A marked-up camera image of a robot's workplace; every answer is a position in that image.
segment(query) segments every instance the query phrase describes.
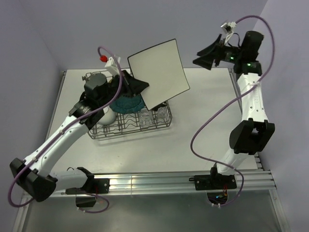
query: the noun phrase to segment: gray floor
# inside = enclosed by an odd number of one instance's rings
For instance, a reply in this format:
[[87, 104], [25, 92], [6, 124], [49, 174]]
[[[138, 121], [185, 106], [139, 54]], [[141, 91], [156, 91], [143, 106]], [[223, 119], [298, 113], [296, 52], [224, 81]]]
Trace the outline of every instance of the gray floor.
[[26, 232], [278, 232], [268, 191], [244, 192], [226, 208], [212, 208], [206, 193], [109, 197], [101, 214], [76, 211], [74, 198], [33, 203]]

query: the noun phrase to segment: tabletop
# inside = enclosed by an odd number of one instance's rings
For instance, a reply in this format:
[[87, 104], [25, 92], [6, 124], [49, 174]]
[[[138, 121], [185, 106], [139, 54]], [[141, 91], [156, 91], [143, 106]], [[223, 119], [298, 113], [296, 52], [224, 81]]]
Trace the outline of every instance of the tabletop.
[[[84, 90], [82, 76], [99, 70], [68, 70], [52, 119], [50, 135], [64, 121]], [[184, 69], [190, 90], [169, 100], [171, 125], [158, 131], [145, 131], [93, 140], [88, 134], [76, 141], [54, 166], [53, 171], [84, 167], [92, 173], [145, 173], [208, 171], [212, 162], [201, 160], [190, 151], [195, 132], [214, 113], [235, 98], [228, 69]], [[196, 138], [194, 148], [202, 156], [220, 160], [229, 148], [229, 134], [240, 123], [237, 103], [228, 107]], [[240, 170], [257, 169], [248, 157]]]

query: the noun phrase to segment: wall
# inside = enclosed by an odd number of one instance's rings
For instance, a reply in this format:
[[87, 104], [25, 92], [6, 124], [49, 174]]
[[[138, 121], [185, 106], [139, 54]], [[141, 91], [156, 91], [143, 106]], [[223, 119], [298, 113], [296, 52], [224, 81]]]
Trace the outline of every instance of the wall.
[[[18, 0], [0, 1], [1, 231], [12, 230], [17, 209], [7, 203], [15, 158], [32, 153], [45, 139], [60, 72]], [[21, 188], [13, 199], [20, 202]]]
[[[309, 227], [309, 20], [307, 0], [268, 0], [261, 16], [273, 28], [276, 58], [263, 81], [263, 98], [276, 132], [266, 146], [262, 161], [273, 173], [280, 199], [293, 231]], [[266, 35], [259, 59], [269, 64], [271, 43], [264, 25], [255, 30]]]
[[[63, 69], [101, 68], [98, 45], [126, 58], [177, 38], [184, 67], [221, 33], [225, 20], [260, 15], [267, 0], [20, 0]], [[253, 29], [248, 20], [240, 35]]]

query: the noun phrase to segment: metal frame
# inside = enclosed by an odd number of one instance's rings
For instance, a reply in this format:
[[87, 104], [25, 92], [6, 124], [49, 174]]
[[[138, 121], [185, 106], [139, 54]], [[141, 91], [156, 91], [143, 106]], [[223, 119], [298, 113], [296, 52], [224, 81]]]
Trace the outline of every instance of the metal frame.
[[[239, 96], [239, 89], [236, 85], [236, 77], [231, 69], [229, 69], [232, 84], [235, 89], [235, 93]], [[65, 79], [65, 72], [63, 73], [57, 101], [55, 104], [54, 112], [52, 115], [51, 124], [48, 129], [48, 134], [52, 125], [56, 106], [58, 104], [59, 96], [62, 90], [62, 85]], [[289, 232], [290, 228], [285, 217], [283, 207], [278, 198], [277, 188], [273, 180], [271, 171], [264, 171], [261, 161], [258, 155], [255, 155], [255, 161], [257, 163], [257, 170], [242, 170], [245, 177], [244, 191], [254, 190], [269, 190], [274, 210], [280, 224], [281, 231]], [[95, 174], [95, 178], [109, 178], [110, 179], [110, 196], [115, 195], [146, 195], [146, 194], [180, 194], [180, 193], [194, 193], [195, 190], [193, 182], [189, 182], [189, 178], [197, 174], [209, 174], [205, 171], [192, 171], [192, 172], [171, 172], [171, 173], [145, 173], [145, 174]], [[240, 186], [241, 177], [236, 175], [237, 184]], [[66, 195], [64, 191], [54, 192], [50, 197], [76, 197], [76, 195]], [[28, 201], [30, 196], [24, 192], [22, 197], [22, 203]], [[15, 220], [14, 232], [22, 232], [25, 220], [27, 217], [29, 205], [19, 208], [18, 214]]]

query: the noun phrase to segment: metal wire rack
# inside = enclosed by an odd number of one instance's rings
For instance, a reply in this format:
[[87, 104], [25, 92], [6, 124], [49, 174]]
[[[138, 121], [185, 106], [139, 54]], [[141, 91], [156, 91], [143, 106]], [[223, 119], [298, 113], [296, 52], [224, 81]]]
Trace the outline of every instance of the metal wire rack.
[[[85, 78], [88, 78], [91, 74], [94, 73], [103, 73], [104, 75], [108, 74], [107, 71], [100, 72], [89, 72], [86, 73]], [[165, 102], [166, 106], [164, 106], [166, 110], [165, 117], [158, 117], [156, 111], [150, 111], [153, 116], [153, 123], [148, 126], [140, 125], [140, 113], [132, 113], [132, 114], [120, 114], [117, 113], [116, 120], [113, 124], [110, 125], [101, 125], [96, 124], [91, 130], [88, 131], [90, 138], [92, 139], [109, 139], [115, 136], [121, 136], [125, 134], [137, 133], [142, 131], [151, 131], [157, 130], [161, 128], [169, 127], [172, 122], [172, 113], [169, 107], [169, 103]]]

